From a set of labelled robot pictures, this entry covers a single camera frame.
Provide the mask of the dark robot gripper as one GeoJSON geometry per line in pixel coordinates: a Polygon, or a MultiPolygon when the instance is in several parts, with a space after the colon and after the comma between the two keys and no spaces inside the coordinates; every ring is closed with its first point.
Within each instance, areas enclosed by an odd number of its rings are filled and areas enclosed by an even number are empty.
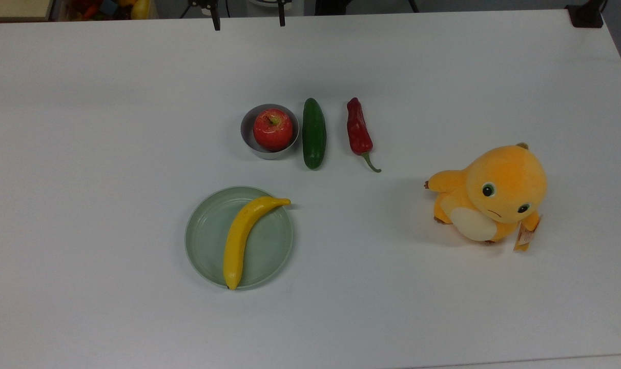
{"type": "MultiPolygon", "coordinates": [[[[248,3],[252,3],[261,7],[277,7],[278,9],[278,17],[279,24],[281,27],[285,27],[285,9],[288,9],[291,6],[290,1],[286,0],[277,0],[277,1],[247,1],[248,3]]],[[[189,1],[189,6],[191,7],[201,7],[209,9],[211,7],[211,17],[214,23],[215,31],[221,30],[221,18],[219,16],[219,12],[217,9],[218,1],[189,1]]]]}

